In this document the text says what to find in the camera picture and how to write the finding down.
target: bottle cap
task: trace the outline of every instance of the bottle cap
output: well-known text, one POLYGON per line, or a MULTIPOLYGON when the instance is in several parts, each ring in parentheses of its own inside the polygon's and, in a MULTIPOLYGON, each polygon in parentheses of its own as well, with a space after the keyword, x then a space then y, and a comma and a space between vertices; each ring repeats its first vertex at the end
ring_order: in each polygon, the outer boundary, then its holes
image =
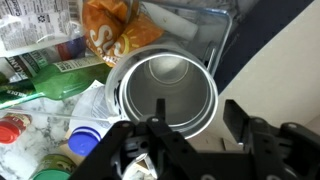
POLYGON ((99 143, 99 133, 89 127, 79 127, 72 132, 68 145, 72 152, 80 156, 87 156, 99 143))
POLYGON ((0 143, 10 144, 14 142, 19 135, 20 130, 17 126, 6 121, 0 121, 0 143))

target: red bottle cap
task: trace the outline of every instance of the red bottle cap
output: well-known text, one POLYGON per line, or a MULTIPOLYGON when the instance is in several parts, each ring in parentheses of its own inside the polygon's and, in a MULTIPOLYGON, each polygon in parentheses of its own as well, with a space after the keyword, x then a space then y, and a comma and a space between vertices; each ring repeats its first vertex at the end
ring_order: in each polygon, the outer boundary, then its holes
POLYGON ((0 143, 10 144, 14 142, 19 135, 20 130, 17 126, 6 121, 0 121, 0 143))

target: chip bag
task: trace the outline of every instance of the chip bag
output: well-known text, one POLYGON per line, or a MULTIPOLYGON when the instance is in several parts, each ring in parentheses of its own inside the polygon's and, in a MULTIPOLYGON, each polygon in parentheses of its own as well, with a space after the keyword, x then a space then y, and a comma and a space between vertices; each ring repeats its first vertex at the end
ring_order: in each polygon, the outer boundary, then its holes
POLYGON ((140 13, 137 0, 89 0, 83 6, 87 46, 113 67, 121 57, 158 39, 163 30, 140 13))
POLYGON ((152 20, 143 13, 140 13, 128 24, 125 31, 118 38, 117 42, 107 52, 103 60, 113 67, 121 57, 129 52, 143 47, 158 39, 163 30, 156 26, 152 20))
POLYGON ((124 24, 94 2, 84 3, 82 21, 88 48, 102 58, 120 37, 124 24))
POLYGON ((123 0, 91 0, 87 4, 97 10, 107 10, 122 23, 126 22, 128 6, 123 0))

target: metal can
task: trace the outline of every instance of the metal can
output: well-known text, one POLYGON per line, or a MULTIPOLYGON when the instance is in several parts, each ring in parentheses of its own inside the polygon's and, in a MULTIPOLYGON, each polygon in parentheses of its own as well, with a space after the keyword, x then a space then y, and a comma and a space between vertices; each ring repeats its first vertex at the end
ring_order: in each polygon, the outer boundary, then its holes
POLYGON ((50 154, 42 158, 30 179, 33 180, 67 180, 76 165, 66 156, 50 154))
POLYGON ((218 93, 213 77, 190 53, 176 46, 149 46, 112 69, 106 84, 109 111, 135 123, 154 115, 165 99, 166 123, 185 138, 213 120, 218 93))

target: blue bottle cap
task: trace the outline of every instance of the blue bottle cap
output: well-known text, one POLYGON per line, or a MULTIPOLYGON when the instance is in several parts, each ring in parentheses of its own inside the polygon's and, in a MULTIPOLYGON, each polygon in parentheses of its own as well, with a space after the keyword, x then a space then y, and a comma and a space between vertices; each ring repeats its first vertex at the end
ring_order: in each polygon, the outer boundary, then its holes
POLYGON ((89 127, 79 127, 73 131, 68 145, 75 154, 87 156, 100 140, 101 137, 96 130, 89 127))

